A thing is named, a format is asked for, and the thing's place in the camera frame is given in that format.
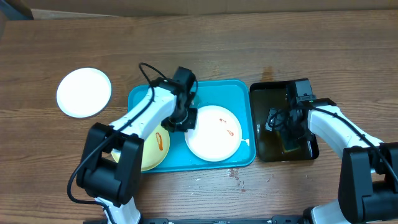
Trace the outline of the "yellow green sponge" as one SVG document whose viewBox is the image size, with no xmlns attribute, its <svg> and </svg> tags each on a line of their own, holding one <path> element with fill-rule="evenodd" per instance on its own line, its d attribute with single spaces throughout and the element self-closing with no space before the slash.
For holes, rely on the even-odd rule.
<svg viewBox="0 0 398 224">
<path fill-rule="evenodd" d="M 295 139 L 282 137 L 282 148 L 284 152 L 292 152 L 298 150 L 300 144 Z"/>
</svg>

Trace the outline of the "white plate with sauce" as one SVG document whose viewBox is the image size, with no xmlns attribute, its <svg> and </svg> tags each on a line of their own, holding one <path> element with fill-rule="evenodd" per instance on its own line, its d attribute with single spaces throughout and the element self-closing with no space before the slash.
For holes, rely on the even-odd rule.
<svg viewBox="0 0 398 224">
<path fill-rule="evenodd" d="M 87 118 L 105 108 L 112 95 L 108 76 L 96 68 L 79 68 L 60 82 L 56 100 L 58 107 L 68 116 Z"/>
</svg>

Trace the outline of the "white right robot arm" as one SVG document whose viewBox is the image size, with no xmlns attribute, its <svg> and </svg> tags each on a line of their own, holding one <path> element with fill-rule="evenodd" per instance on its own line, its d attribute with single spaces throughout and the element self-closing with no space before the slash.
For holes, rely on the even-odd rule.
<svg viewBox="0 0 398 224">
<path fill-rule="evenodd" d="M 308 208 L 299 223 L 369 223 L 397 218 L 397 143 L 384 143 L 352 121 L 308 79 L 286 81 L 284 109 L 272 108 L 266 129 L 293 140 L 321 137 L 341 158 L 338 198 Z"/>
</svg>

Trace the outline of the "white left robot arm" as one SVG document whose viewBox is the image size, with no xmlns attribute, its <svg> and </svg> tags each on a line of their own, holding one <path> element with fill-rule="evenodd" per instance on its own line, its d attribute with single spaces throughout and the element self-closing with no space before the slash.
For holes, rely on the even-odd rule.
<svg viewBox="0 0 398 224">
<path fill-rule="evenodd" d="M 142 223 L 134 203 L 141 178 L 144 142 L 161 125 L 174 132 L 194 129 L 198 110 L 191 106 L 198 87 L 193 72 L 178 67 L 173 78 L 161 74 L 149 82 L 147 95 L 127 114 L 109 125 L 95 123 L 88 131 L 79 165 L 67 184 L 72 202 L 99 205 L 102 223 Z M 72 183 L 92 199 L 72 195 Z"/>
</svg>

